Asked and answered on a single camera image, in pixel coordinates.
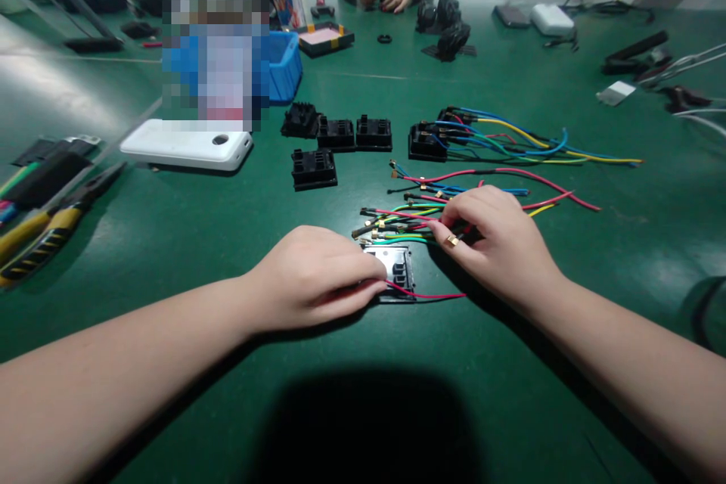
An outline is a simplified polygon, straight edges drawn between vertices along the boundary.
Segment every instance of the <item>white charger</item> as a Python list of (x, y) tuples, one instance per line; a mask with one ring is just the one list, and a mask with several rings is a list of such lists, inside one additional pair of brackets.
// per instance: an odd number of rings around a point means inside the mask
[[(242, 164), (253, 144), (249, 132), (224, 130), (232, 123), (241, 124), (240, 121), (148, 119), (121, 143), (119, 149), (143, 163), (231, 172)], [(190, 129), (202, 127), (202, 124), (207, 130)]]
[(537, 4), (529, 17), (545, 36), (567, 36), (575, 28), (575, 22), (556, 4)]

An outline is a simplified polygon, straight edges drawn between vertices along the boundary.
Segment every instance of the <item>wire cutter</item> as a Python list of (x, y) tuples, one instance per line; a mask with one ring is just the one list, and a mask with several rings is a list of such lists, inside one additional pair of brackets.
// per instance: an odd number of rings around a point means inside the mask
[(111, 166), (0, 238), (0, 287), (22, 281), (58, 253), (93, 202), (108, 191), (125, 167), (125, 162)]

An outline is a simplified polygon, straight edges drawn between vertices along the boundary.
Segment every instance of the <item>phone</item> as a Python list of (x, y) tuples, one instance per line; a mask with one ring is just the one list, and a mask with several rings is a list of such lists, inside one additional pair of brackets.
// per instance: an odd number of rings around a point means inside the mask
[(530, 22), (522, 11), (509, 4), (495, 6), (494, 12), (497, 14), (504, 26), (509, 28), (529, 28)]

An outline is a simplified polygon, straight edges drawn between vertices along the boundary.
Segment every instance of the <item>yellow wire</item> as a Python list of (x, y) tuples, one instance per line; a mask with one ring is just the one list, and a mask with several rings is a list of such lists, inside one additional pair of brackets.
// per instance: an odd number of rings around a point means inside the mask
[(534, 212), (530, 212), (528, 215), (529, 215), (529, 217), (534, 217), (537, 214), (539, 214), (540, 212), (544, 212), (546, 209), (554, 208), (555, 206), (556, 206), (555, 203), (548, 204), (547, 206), (543, 206), (542, 208), (536, 209)]
[[(527, 138), (527, 140), (531, 141), (533, 144), (538, 145), (539, 147), (550, 147), (549, 145), (545, 144), (544, 142), (539, 141), (534, 136), (524, 132), (519, 127), (516, 127), (514, 125), (511, 125), (510, 123), (507, 123), (506, 121), (500, 121), (499, 119), (477, 119), (479, 123), (495, 123), (497, 125), (502, 125), (507, 127), (509, 130), (516, 132), (518, 135), (522, 135), (524, 138)], [(642, 159), (606, 159), (605, 157), (595, 157), (594, 155), (587, 155), (587, 154), (581, 154), (577, 153), (575, 151), (565, 151), (566, 154), (572, 155), (574, 157), (585, 157), (585, 160), (593, 160), (597, 161), (599, 163), (642, 163)], [(556, 163), (557, 161), (554, 160), (546, 160), (542, 161), (543, 163)]]

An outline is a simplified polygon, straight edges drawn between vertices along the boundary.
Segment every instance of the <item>blue plastic bin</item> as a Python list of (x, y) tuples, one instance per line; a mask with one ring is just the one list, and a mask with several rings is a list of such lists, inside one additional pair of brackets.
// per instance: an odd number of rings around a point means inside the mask
[(297, 33), (270, 32), (270, 104), (289, 104), (303, 77)]

